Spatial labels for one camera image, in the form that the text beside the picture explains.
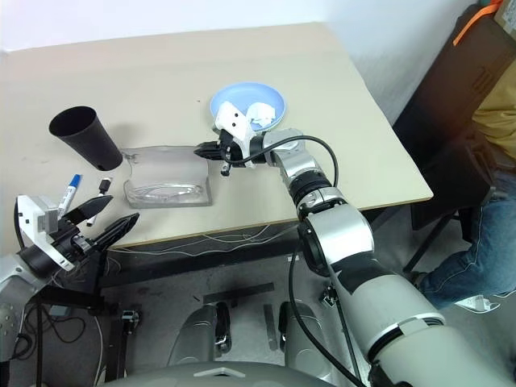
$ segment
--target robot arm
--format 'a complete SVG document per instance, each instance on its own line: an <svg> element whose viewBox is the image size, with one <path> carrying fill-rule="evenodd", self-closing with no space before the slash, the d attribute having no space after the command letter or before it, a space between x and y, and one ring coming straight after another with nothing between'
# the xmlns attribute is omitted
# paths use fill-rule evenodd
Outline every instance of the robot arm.
<svg viewBox="0 0 516 387"><path fill-rule="evenodd" d="M225 102L215 120L220 141L204 143L199 156L232 164L260 153L280 140L298 136L287 129L252 132L232 104ZM245 163L276 166L297 208L299 239L306 263L330 277L364 358L372 365L373 386L436 385L484 387L513 385L490 368L461 334L403 277L374 259L372 232L366 219L347 204L327 180L317 161L295 140Z"/></svg>
<svg viewBox="0 0 516 387"><path fill-rule="evenodd" d="M0 258L0 363L13 355L23 308L58 270L102 254L135 225L139 214L120 218L97 238L81 235L77 225L98 214L113 197L93 198L57 218L57 207L48 199L19 196L20 228L34 245Z"/></svg>

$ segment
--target blue plate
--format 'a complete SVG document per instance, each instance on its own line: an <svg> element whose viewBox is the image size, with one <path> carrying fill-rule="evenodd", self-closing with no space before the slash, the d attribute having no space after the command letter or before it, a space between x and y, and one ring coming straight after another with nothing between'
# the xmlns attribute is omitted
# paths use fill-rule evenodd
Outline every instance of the blue plate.
<svg viewBox="0 0 516 387"><path fill-rule="evenodd" d="M253 131L266 131L280 123L285 115L285 100L280 92L271 86L256 82L241 82L226 86L219 90L211 99L210 110L215 117L223 102L229 101L238 110L246 114L248 107L255 102L263 102L276 110L276 118L267 126L261 127L257 123L251 123Z"/></svg>

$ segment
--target white cable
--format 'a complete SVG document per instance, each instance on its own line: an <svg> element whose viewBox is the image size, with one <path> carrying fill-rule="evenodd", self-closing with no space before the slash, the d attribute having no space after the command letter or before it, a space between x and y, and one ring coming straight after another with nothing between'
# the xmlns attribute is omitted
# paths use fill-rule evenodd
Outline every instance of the white cable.
<svg viewBox="0 0 516 387"><path fill-rule="evenodd" d="M211 240L216 240L217 242L223 242L223 243L240 243L240 242L246 242L250 239L255 239L257 237L259 237L260 235L262 235L264 232L267 231L267 229L270 227L270 224L268 224L267 226L265 226L264 228L261 229L261 231L258 233L258 234L255 234L253 236L250 236L249 238L244 238L244 239L240 239L240 240L222 240L222 239L219 239L219 238L216 238L216 237L213 237L213 236L209 236L209 235L203 235L205 238L207 239L211 239Z"/></svg>
<svg viewBox="0 0 516 387"><path fill-rule="evenodd" d="M112 261L114 264L116 264L118 266L119 270L118 270L117 274L120 273L122 271L122 265L120 264L120 262L118 262L115 258L111 258L108 256L107 257L108 264L110 261Z"/></svg>
<svg viewBox="0 0 516 387"><path fill-rule="evenodd" d="M55 273L52 274L52 276L50 277L50 281L48 281L47 285L55 284L56 286L58 286L60 288L64 288L64 286L57 281L57 275L60 273L61 270L62 270L62 268L60 268L59 270L57 270Z"/></svg>
<svg viewBox="0 0 516 387"><path fill-rule="evenodd" d="M20 323L19 323L19 330L18 330L18 334L22 333L23 323L25 322L25 318L26 318L26 315L25 315L25 306L24 306L24 307L23 307L23 310L22 310L21 319L19 320L19 321L20 321Z"/></svg>
<svg viewBox="0 0 516 387"><path fill-rule="evenodd" d="M86 265L86 263L88 261L89 261L89 258L86 258L85 260L82 260L81 262L79 262L77 264L77 266L75 268L73 268L69 272L66 272L64 274L64 276L67 277L67 278L69 278L69 277L79 277L79 275L81 275L81 270L84 268L84 266Z"/></svg>
<svg viewBox="0 0 516 387"><path fill-rule="evenodd" d="M240 239L240 240L222 240L222 239L218 239L218 238L229 238L229 237L235 237L235 236L238 236L238 237L242 237L242 235L220 235L218 237L210 237L208 238L207 235L203 235L205 237L205 239L201 239L201 240L197 240L195 242L191 242L191 243L186 243L186 244L182 244L180 246L174 246L172 248L166 248L164 250L156 250L155 253L166 253L166 252L170 252L172 250L176 250L178 248L186 248L188 246L193 246L195 244L200 244L200 243L204 243L206 242L207 240L210 240L210 239L215 239L215 240L218 240L219 242L222 242L222 243L237 243L237 242L245 242L247 240L250 240L250 239L253 239L253 238L256 238L258 235L261 235L261 233L267 229L267 227L269 227L269 225L265 226L260 232L258 232L258 234L252 236L252 237L248 237L248 238L245 238L245 239ZM125 252L125 253L128 253L128 252L140 252L138 250L133 250L131 248L112 248L109 250L110 252Z"/></svg>
<svg viewBox="0 0 516 387"><path fill-rule="evenodd" d="M97 385L98 378L100 377L100 370L102 367L102 355L104 353L104 336L102 335L102 329L100 327L100 323L98 322L97 316L94 316L95 322L97 323L98 329L98 337L100 338L100 355L98 356L98 366L97 372L95 373L94 385Z"/></svg>
<svg viewBox="0 0 516 387"><path fill-rule="evenodd" d="M239 248L245 248L247 246L254 246L254 245L264 244L264 243L270 242L271 240L279 238L280 236L285 235L285 234L293 231L296 228L297 228L297 226L292 226L292 227L289 227L286 230L283 230L282 232L279 232L278 234L275 234L274 236L271 236L270 238L267 238L265 240L251 242L251 243L245 243L245 244L240 244L240 245L238 245L238 246L236 246L234 248L231 248L229 250L209 250L207 252L199 252L198 254L190 254L189 252L175 252L175 251L172 251L173 248L161 250L159 252L142 252L142 251L136 251L136 250L126 251L126 250L121 250L121 249L120 250L112 250L112 251L121 252L122 254L143 254L143 255L146 255L146 256L160 256L160 255L163 255L163 254L182 254L184 256L195 257L195 256L202 256L202 255L205 255L205 254L210 254L210 253L213 253L213 252L233 252L234 250L238 250Z"/></svg>

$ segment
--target white wall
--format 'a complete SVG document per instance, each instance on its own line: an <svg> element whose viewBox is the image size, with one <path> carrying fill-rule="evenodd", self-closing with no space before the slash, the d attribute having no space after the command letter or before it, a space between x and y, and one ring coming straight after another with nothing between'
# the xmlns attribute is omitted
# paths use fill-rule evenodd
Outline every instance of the white wall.
<svg viewBox="0 0 516 387"><path fill-rule="evenodd" d="M0 48L327 21L393 123L473 0L4 0Z"/></svg>
<svg viewBox="0 0 516 387"><path fill-rule="evenodd" d="M333 0L4 0L2 49L327 19Z"/></svg>
<svg viewBox="0 0 516 387"><path fill-rule="evenodd" d="M394 123L473 0L343 0L329 24Z"/></svg>

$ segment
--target blue jeans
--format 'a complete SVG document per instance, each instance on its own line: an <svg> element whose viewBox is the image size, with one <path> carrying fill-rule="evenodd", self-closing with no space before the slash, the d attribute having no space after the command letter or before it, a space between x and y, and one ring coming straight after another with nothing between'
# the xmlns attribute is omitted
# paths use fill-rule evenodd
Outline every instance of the blue jeans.
<svg viewBox="0 0 516 387"><path fill-rule="evenodd" d="M508 198L478 208L469 250L449 256L419 285L438 309L477 294L516 289L516 175L496 172L495 179Z"/></svg>

